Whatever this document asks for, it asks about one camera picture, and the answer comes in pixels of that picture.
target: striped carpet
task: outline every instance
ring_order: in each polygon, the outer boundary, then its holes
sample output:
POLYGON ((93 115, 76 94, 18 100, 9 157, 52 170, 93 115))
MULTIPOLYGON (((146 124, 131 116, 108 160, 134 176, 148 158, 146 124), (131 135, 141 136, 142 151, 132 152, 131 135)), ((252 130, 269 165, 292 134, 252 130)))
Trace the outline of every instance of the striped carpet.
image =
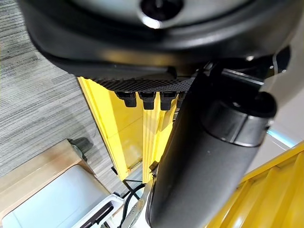
POLYGON ((0 176, 79 137, 94 144, 86 155, 99 180, 110 192, 126 192, 77 79, 35 50, 16 2, 0 1, 0 176))

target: black plastic tab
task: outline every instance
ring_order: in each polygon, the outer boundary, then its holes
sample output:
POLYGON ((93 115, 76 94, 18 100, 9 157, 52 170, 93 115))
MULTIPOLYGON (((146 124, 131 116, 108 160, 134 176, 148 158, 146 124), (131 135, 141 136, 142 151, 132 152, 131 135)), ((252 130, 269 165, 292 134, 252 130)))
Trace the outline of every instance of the black plastic tab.
POLYGON ((154 109, 154 100, 156 97, 156 92, 138 92, 138 95, 143 101, 143 108, 145 110, 154 109))
POLYGON ((124 100, 125 106, 128 108, 136 107, 136 94, 135 92, 115 92, 119 99, 124 100))
POLYGON ((177 92, 160 92, 161 95, 161 110, 168 111, 171 109, 171 102, 177 96, 177 92))
POLYGON ((100 223, 112 210, 114 206, 111 202, 104 205, 99 211, 97 211, 87 222, 85 222, 80 228, 90 228, 95 223, 100 223))
POLYGON ((177 98, 177 104, 176 104, 176 108, 181 108, 181 104, 183 102, 183 100, 185 99, 187 92, 179 92, 179 97, 177 98))

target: yellow metal frame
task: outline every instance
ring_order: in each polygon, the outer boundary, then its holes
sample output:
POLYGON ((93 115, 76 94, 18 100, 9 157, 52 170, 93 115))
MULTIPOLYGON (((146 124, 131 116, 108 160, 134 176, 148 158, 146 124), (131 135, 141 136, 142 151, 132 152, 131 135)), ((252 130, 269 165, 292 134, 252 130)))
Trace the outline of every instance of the yellow metal frame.
POLYGON ((176 100, 171 110, 161 111, 157 93, 154 110, 144 110, 137 96, 137 107, 126 108, 124 101, 92 80, 78 78, 97 127, 121 180, 142 160, 143 182, 152 175, 150 165, 159 162, 172 130, 176 100))
POLYGON ((116 94, 82 77, 78 78, 91 112, 121 180, 143 155, 143 106, 126 108, 116 94))
POLYGON ((303 228, 304 142, 253 170, 205 228, 303 228))

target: black grille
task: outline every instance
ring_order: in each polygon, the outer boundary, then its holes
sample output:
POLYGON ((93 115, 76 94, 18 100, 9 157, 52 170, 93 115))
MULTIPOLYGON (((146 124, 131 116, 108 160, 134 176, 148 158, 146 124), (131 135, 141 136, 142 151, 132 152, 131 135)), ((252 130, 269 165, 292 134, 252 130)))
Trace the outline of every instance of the black grille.
POLYGON ((184 80, 95 80, 98 84, 112 91, 130 92, 166 92, 166 91, 188 91, 194 78, 184 80))

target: black cable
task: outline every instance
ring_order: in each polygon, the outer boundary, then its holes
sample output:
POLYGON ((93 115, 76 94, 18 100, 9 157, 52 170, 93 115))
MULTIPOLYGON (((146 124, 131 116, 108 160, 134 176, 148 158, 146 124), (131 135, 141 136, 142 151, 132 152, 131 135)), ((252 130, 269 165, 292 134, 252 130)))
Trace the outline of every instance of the black cable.
POLYGON ((136 188, 134 188, 131 192, 130 192, 130 195, 128 196, 128 198, 126 199, 125 203, 124 203, 124 206, 123 206, 123 218, 122 218, 122 221, 119 225, 118 228, 121 228, 123 223, 124 223, 124 220, 125 218, 127 217, 127 212, 128 212, 128 206, 129 206, 129 203, 130 203, 130 200, 132 198, 132 196, 139 190, 139 189, 142 189, 146 184, 140 184, 138 185, 136 188))

